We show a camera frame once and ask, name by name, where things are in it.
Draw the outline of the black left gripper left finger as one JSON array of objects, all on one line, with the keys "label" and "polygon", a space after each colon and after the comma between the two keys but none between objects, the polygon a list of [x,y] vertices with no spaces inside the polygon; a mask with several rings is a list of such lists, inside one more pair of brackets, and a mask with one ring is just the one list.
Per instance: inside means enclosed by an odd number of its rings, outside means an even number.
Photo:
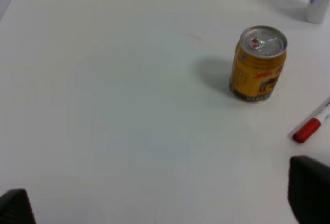
[{"label": "black left gripper left finger", "polygon": [[11,189],[1,196],[1,224],[35,224],[30,200],[25,189]]}]

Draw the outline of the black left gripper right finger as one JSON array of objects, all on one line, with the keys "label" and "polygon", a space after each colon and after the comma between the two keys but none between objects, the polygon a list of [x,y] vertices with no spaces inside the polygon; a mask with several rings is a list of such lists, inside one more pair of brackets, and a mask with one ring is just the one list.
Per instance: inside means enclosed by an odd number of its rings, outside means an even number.
[{"label": "black left gripper right finger", "polygon": [[292,157],[288,201],[298,223],[329,223],[329,166],[307,156]]}]

